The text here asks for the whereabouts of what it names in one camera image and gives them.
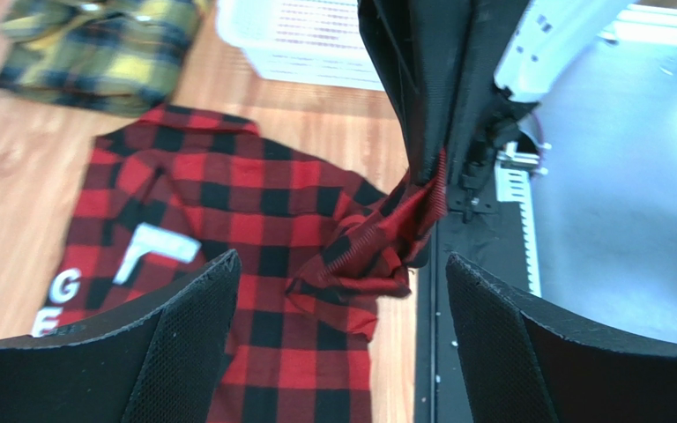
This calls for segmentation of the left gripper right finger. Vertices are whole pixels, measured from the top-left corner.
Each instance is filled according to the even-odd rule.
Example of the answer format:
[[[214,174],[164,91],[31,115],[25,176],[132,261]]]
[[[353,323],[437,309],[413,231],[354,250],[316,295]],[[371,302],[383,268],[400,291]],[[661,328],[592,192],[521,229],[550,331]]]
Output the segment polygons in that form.
[[[550,420],[677,422],[677,344],[619,330],[531,293],[509,302],[523,319]]]

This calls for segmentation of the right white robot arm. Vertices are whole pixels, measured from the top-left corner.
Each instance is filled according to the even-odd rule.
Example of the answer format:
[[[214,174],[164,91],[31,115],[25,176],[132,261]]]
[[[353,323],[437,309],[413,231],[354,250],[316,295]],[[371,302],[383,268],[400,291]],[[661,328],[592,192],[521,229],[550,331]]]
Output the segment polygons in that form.
[[[488,163],[623,1],[361,1],[361,39],[411,180]]]

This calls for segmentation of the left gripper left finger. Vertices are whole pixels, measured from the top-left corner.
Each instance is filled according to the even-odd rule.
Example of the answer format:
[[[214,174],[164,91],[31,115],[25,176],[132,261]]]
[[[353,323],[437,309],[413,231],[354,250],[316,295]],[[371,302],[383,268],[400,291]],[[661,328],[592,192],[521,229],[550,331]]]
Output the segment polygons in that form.
[[[228,366],[240,257],[50,333],[0,339],[0,422],[203,422]]]

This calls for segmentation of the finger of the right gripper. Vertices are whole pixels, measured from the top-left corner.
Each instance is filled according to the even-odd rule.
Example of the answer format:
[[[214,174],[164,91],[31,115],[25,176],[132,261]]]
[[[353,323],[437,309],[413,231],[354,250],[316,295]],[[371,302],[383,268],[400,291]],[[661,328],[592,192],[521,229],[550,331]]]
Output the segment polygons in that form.
[[[398,117],[411,179],[443,149],[473,13],[471,1],[362,0],[361,38]]]
[[[469,195],[484,188],[496,150],[516,134],[517,121],[534,101],[518,106],[508,88],[495,83],[495,69],[527,10],[527,1],[466,1],[463,53],[456,77],[446,142],[449,185]]]

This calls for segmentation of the red black plaid shirt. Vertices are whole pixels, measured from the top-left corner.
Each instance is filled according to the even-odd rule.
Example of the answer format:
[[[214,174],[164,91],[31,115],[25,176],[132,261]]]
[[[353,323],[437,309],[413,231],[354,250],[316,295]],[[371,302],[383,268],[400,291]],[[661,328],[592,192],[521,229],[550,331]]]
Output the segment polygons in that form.
[[[381,296],[446,208],[446,171],[384,194],[245,118],[159,106],[94,140],[32,333],[115,308],[232,249],[242,262],[211,422],[369,422]]]

